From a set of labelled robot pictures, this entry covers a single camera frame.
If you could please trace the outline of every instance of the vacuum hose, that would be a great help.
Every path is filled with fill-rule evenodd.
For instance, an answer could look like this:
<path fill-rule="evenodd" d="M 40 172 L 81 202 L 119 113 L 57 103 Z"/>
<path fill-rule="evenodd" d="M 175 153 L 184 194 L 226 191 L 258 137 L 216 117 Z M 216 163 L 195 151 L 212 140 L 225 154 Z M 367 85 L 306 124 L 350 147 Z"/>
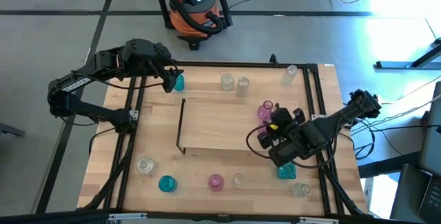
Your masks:
<path fill-rule="evenodd" d="M 222 5 L 222 9 L 224 11 L 224 16 L 225 16 L 225 20 L 227 22 L 227 26 L 231 26 L 232 20 L 231 20 L 231 15 L 229 14 L 227 0 L 219 0 L 219 1 L 220 1 L 220 4 Z M 199 24 L 198 22 L 196 22 L 188 14 L 187 10 L 184 8 L 184 5 L 179 0 L 170 0 L 170 3 L 172 3 L 172 5 L 176 8 L 176 10 L 178 10 L 179 14 L 182 16 L 184 21 L 190 27 L 195 29 L 196 31 L 202 32 L 204 34 L 218 34 L 218 33 L 222 32 L 222 30 L 223 30 L 222 20 L 220 18 L 218 18 L 218 16 L 213 14 L 213 12 L 211 12 L 211 11 L 208 12 L 207 18 L 212 20 L 214 22 L 214 24 L 216 24 L 216 27 L 214 27 L 214 28 L 205 27 L 205 26 Z"/>

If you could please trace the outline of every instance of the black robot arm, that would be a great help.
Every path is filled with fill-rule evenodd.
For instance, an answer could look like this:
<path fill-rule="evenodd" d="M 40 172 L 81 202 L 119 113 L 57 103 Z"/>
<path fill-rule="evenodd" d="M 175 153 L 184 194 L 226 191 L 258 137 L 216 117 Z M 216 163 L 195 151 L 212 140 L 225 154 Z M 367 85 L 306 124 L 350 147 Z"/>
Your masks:
<path fill-rule="evenodd" d="M 258 140 L 264 149 L 271 146 L 268 155 L 280 167 L 297 157 L 308 159 L 321 153 L 331 145 L 344 124 L 355 118 L 376 118 L 380 108 L 376 96 L 362 90 L 351 93 L 347 106 L 327 118 L 305 122 L 302 110 L 295 110 L 292 119 L 286 108 L 278 108 L 271 114 L 273 124 L 267 127 L 267 132 L 258 135 Z M 279 140 L 279 144 L 274 145 L 275 140 Z"/>
<path fill-rule="evenodd" d="M 165 69 L 168 65 L 174 68 Z M 93 81 L 112 78 L 122 81 L 126 77 L 160 77 L 163 80 L 161 85 L 164 91 L 171 92 L 177 76 L 182 72 L 176 67 L 175 60 L 171 59 L 168 49 L 161 43 L 132 39 L 125 46 L 97 52 L 82 68 L 51 81 L 48 90 L 50 112 L 56 117 L 79 114 L 91 118 L 94 122 L 109 121 L 116 132 L 128 134 L 133 129 L 132 115 L 129 111 L 109 110 L 84 103 L 73 92 Z"/>

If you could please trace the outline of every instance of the wooden tabletop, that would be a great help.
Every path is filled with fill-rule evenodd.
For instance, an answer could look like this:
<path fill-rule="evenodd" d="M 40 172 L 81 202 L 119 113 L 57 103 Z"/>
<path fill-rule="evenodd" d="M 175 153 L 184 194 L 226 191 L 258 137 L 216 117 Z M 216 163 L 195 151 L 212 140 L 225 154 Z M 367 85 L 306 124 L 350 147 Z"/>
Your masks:
<path fill-rule="evenodd" d="M 283 69 L 180 68 L 185 71 L 183 92 L 166 94 L 161 87 L 145 90 L 123 210 L 323 215 L 317 170 L 296 167 L 296 179 L 281 180 L 277 178 L 276 167 L 271 161 L 257 157 L 244 148 L 246 134 L 259 124 L 256 111 L 264 100 L 279 102 L 281 107 L 289 110 L 301 108 L 308 118 L 302 71 L 298 71 L 288 90 L 280 86 Z M 249 78 L 246 99 L 236 98 L 235 91 L 221 90 L 220 77 L 227 72 L 233 74 L 236 81 L 239 76 Z M 319 72 L 327 114 L 332 114 L 343 107 L 335 67 L 319 65 Z M 312 75 L 310 79 L 311 88 L 315 89 Z M 155 79 L 147 80 L 147 84 L 155 82 Z M 113 80 L 112 83 L 128 86 L 129 80 Z M 104 107 L 123 108 L 126 96 L 125 90 L 109 88 Z M 181 154 L 176 147 L 182 98 L 188 101 L 184 109 L 181 132 L 181 145 L 191 147 L 187 149 L 186 155 Z M 317 111 L 315 90 L 313 98 Z M 110 127 L 109 123 L 101 123 L 97 132 Z M 79 197 L 79 207 L 89 203 L 107 180 L 117 136 L 115 133 L 107 133 L 95 138 Z M 255 139 L 252 145 L 257 150 L 262 150 Z M 157 170 L 151 176 L 139 174 L 136 170 L 136 163 L 143 156 L 149 156 L 157 164 Z M 305 165 L 316 164 L 315 158 L 307 161 L 297 159 L 297 162 Z M 341 185 L 356 205 L 366 212 L 352 143 L 343 136 L 338 138 L 336 166 Z M 213 192 L 207 186 L 208 177 L 214 173 L 222 175 L 225 180 L 225 186 L 219 192 Z M 232 178 L 236 173 L 245 177 L 245 182 L 240 188 L 232 187 Z M 178 181 L 175 192 L 164 193 L 159 190 L 158 180 L 163 175 L 173 176 Z M 294 183 L 308 184 L 311 193 L 304 198 L 292 196 L 291 189 Z M 116 205 L 118 185 L 119 182 L 114 190 L 112 206 Z M 331 209 L 336 212 L 334 193 L 329 182 L 328 194 Z"/>

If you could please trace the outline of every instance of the orange shop vacuum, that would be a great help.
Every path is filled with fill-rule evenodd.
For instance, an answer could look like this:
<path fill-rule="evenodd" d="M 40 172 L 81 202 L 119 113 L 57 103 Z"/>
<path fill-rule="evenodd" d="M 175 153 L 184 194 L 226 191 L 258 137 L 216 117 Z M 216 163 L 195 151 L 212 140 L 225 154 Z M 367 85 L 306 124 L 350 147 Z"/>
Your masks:
<path fill-rule="evenodd" d="M 199 49 L 201 41 L 233 25 L 227 0 L 219 0 L 223 17 L 219 15 L 217 0 L 169 0 L 170 15 L 165 0 L 159 0 L 166 28 L 174 28 L 178 38 L 188 42 L 190 50 Z"/>

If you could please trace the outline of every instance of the concrete floor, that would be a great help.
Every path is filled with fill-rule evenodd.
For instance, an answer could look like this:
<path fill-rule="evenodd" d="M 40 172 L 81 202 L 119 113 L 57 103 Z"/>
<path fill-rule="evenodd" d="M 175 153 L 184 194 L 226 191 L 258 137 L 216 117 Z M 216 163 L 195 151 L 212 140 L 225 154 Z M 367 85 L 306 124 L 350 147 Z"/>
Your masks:
<path fill-rule="evenodd" d="M 228 0 L 230 4 L 240 0 Z M 98 16 L 7 16 L 2 10 L 102 10 L 105 0 L 0 0 L 0 121 L 27 131 L 22 138 L 0 135 L 0 215 L 27 214 L 48 169 L 62 123 L 46 103 L 47 84 L 82 65 L 88 54 Z M 271 53 L 283 63 L 333 63 L 344 101 L 358 88 L 393 101 L 438 75 L 440 71 L 379 71 L 378 60 L 412 60 L 434 36 L 441 37 L 441 0 L 362 0 L 347 5 L 336 0 L 253 0 L 234 10 L 374 12 L 374 17 L 234 16 L 234 26 L 189 51 L 187 44 L 166 30 L 159 16 L 107 17 L 98 50 L 123 45 L 137 37 L 162 42 L 175 59 L 266 62 Z M 158 10 L 156 0 L 112 0 L 110 10 Z M 431 98 L 433 85 L 416 96 L 385 106 L 390 116 Z M 94 83 L 83 100 L 102 104 L 106 87 Z M 422 111 L 387 125 L 408 125 Z M 77 122 L 88 122 L 77 118 Z M 96 127 L 74 127 L 48 211 L 73 210 L 88 162 L 88 141 Z M 419 149 L 420 130 L 388 132 L 403 154 Z M 369 134 L 354 136 L 357 145 Z M 374 153 L 361 163 L 398 154 L 378 135 Z"/>

